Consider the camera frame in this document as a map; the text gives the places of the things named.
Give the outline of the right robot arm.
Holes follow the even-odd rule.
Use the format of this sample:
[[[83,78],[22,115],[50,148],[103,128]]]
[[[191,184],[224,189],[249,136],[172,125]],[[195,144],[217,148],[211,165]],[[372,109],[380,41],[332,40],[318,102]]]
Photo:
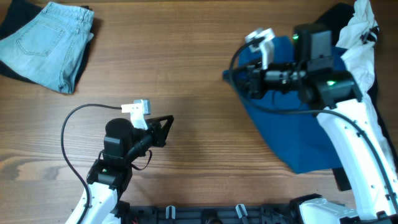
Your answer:
[[[396,223],[397,174],[386,159],[371,127],[363,95],[352,74],[333,68],[332,35],[321,24],[294,28],[294,62],[275,63],[274,33],[258,29],[245,38],[244,47],[260,52],[238,95],[254,106],[269,90],[297,91],[325,130],[338,154],[353,191],[350,209],[312,194],[290,202],[298,223]]]

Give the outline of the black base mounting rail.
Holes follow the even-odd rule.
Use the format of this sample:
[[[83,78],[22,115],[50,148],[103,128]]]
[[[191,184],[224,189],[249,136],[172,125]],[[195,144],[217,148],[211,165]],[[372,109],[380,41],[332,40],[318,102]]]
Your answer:
[[[288,204],[243,204],[227,207],[133,206],[123,223],[127,224],[206,224],[206,223],[302,223]]]

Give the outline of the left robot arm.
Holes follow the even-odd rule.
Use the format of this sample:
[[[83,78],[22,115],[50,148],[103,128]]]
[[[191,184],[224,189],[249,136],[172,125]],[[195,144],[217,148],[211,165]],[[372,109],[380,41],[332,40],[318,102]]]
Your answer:
[[[67,223],[134,223],[130,203],[121,200],[132,171],[133,161],[152,155],[151,147],[164,147],[172,115],[147,119],[147,129],[138,129],[124,118],[113,119],[105,127],[104,149],[91,166],[87,189]]]

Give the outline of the black garment at right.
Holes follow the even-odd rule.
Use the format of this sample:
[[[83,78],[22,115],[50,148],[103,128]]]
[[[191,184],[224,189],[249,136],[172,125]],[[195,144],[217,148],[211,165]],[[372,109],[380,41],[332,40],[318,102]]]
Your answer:
[[[316,21],[317,24],[323,24],[328,30],[331,30],[331,43],[336,45],[340,38],[340,31],[342,28],[348,25],[349,20],[353,17],[354,7],[349,4],[339,2],[323,13]],[[377,108],[377,99],[379,96],[379,85],[377,77],[375,77],[374,83],[368,90],[368,95],[371,98],[371,102],[376,110],[377,122],[381,127],[382,135],[386,138],[387,143],[392,150],[392,158],[394,165],[397,165],[397,153],[396,149],[391,141],[390,135],[386,128],[385,122]],[[332,169],[333,175],[337,183],[339,191],[351,190],[351,185],[348,182],[343,168]]]

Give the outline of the white shirt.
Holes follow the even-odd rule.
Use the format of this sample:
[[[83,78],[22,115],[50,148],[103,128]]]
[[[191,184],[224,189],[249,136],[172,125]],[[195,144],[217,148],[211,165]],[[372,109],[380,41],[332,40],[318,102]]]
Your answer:
[[[371,102],[368,91],[376,83],[374,46],[375,40],[367,40],[375,37],[376,33],[371,29],[378,28],[374,13],[369,0],[359,0],[354,3],[354,12],[351,14],[347,25],[340,30],[337,47],[347,51],[341,56],[346,68],[353,75],[356,83],[363,94],[366,105],[366,113],[369,116],[370,125],[375,133],[376,139],[391,166],[396,171],[394,162],[394,148],[388,143],[387,134],[382,133],[381,118],[377,117],[376,107]]]

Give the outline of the dark blue shirt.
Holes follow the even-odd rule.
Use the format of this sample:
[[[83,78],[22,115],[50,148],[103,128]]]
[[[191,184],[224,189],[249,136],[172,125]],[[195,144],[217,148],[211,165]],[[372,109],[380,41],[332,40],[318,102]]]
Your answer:
[[[294,47],[287,36],[276,37],[272,41],[275,47],[274,62],[294,61]],[[335,69],[346,70],[340,59],[340,55],[346,49],[332,49],[336,56]],[[249,49],[245,49],[239,55],[238,65],[244,65],[260,57],[261,53],[252,53]],[[309,110],[308,105],[301,103],[296,91],[283,95],[271,90],[261,100],[251,101],[273,110]],[[243,105],[270,149],[295,173],[342,167],[330,138],[313,115],[272,114],[259,111],[247,103]]]

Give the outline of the light blue folded jeans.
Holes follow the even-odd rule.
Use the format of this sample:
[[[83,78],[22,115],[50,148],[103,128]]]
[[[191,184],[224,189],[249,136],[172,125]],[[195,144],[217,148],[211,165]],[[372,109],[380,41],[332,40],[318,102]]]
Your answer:
[[[37,16],[1,41],[1,62],[18,75],[63,94],[75,91],[95,13],[49,2]]]

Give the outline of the black folded garment under jeans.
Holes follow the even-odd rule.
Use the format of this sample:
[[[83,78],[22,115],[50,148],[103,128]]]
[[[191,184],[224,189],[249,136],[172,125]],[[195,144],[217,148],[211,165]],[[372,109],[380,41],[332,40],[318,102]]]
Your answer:
[[[6,17],[1,24],[1,40],[9,37],[17,30],[28,24],[35,16],[41,12],[42,8],[36,6],[30,2],[24,0],[12,0],[9,9],[7,10]],[[85,50],[82,55],[81,64],[76,70],[76,77],[74,78],[74,86],[77,86],[80,78],[86,68],[88,63],[88,57],[90,53],[91,43],[90,40],[85,46]],[[10,69],[7,65],[1,62],[1,75],[5,77],[19,80],[22,82],[33,83],[35,82],[29,80],[28,78],[22,77],[15,71]]]

